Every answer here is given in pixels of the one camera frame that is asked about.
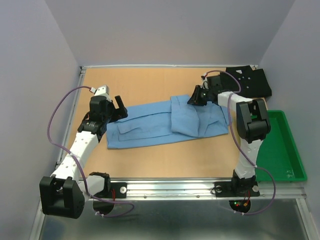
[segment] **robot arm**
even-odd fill
[[[116,96],[115,100],[119,106],[117,109],[109,97],[106,85],[99,87],[90,100],[90,111],[83,118],[70,149],[82,168],[106,132],[107,124],[128,116],[120,96]],[[51,176],[44,176],[40,181],[42,212],[46,215],[78,218],[90,198],[79,178],[77,164],[67,154]],[[110,190],[110,178],[106,173],[93,172],[86,181],[92,195]]]
[[[258,186],[255,165],[260,146],[271,130],[264,100],[239,96],[208,81],[207,88],[202,88],[200,85],[195,87],[188,104],[204,106],[207,102],[213,102],[219,106],[228,107],[230,95],[232,95],[230,110],[236,113],[236,130],[240,136],[240,153],[231,182],[216,182],[215,195],[216,197],[244,197],[249,191],[252,197],[259,196],[259,191],[252,191],[252,188]]]

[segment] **gray floor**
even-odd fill
[[[269,200],[253,200],[251,212]],[[307,240],[295,199],[277,199],[266,212],[240,216],[226,200],[140,201],[127,216],[95,216],[92,201],[78,219],[46,216],[42,240]]]

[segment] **folded blue cloth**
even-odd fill
[[[187,104],[188,95],[127,108],[128,117],[107,125],[109,149],[170,144],[228,133],[225,107]]]

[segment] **plastic tray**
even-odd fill
[[[271,132],[263,141],[256,164],[270,171],[278,182],[306,181],[307,174],[301,162],[286,115],[280,110],[269,110]],[[267,173],[256,170],[258,182],[271,181]]]

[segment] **wooden table surface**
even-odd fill
[[[126,107],[167,101],[191,94],[200,76],[213,68],[89,68],[83,85],[108,85],[110,97],[120,95]],[[70,148],[92,97],[81,90],[73,119]],[[107,149],[103,136],[89,157],[84,172],[108,173],[112,178],[208,178],[231,177],[238,162],[231,134],[178,143],[129,149]]]

